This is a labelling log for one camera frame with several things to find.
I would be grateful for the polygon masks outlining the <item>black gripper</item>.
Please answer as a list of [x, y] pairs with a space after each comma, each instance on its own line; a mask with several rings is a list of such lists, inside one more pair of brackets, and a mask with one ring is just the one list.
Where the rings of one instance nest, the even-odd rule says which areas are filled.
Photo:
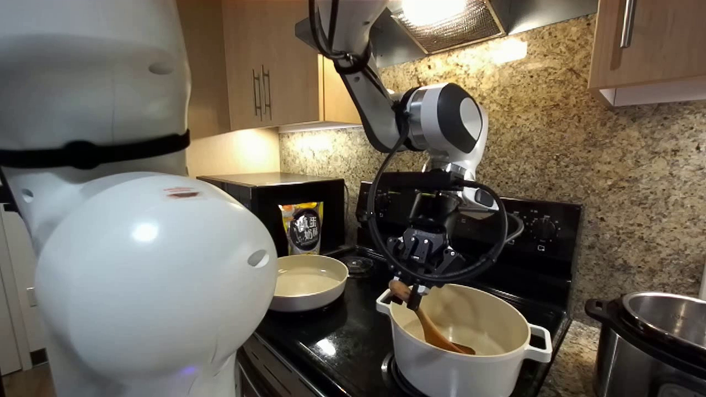
[[[467, 257], [458, 246], [456, 216], [489, 213], [493, 242]], [[453, 175], [386, 176], [386, 261], [413, 289], [410, 310], [422, 305], [430, 287], [456, 273], [482, 273], [501, 257], [501, 198], [477, 182]]]

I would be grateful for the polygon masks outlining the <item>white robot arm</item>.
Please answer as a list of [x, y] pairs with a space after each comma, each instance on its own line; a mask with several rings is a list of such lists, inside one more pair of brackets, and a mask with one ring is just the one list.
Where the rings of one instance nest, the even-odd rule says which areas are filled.
[[35, 247], [54, 397], [239, 397], [278, 255], [185, 170], [176, 0], [0, 0], [3, 176]]

